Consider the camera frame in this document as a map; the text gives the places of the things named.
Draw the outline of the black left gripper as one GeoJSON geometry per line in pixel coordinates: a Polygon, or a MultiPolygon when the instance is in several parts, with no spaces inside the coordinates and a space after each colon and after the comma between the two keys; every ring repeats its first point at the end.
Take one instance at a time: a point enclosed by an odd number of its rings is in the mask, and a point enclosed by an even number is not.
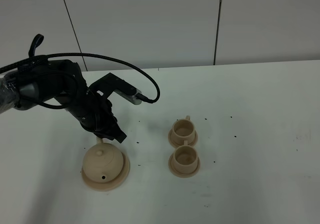
{"type": "Polygon", "coordinates": [[[112,113],[111,102],[89,88],[66,110],[86,131],[100,139],[116,140],[121,144],[127,138],[112,113]]]}

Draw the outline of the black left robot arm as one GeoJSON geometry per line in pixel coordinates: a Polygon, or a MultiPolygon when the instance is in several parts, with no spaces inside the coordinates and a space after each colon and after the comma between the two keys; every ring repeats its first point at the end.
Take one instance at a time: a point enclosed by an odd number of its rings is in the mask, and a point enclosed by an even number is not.
{"type": "Polygon", "coordinates": [[[108,97],[115,88],[108,78],[116,79],[107,74],[87,85],[79,65],[70,60],[49,61],[26,72],[11,71],[0,79],[0,111],[26,111],[36,105],[65,109],[86,131],[122,143],[127,136],[112,113],[108,97]]]}

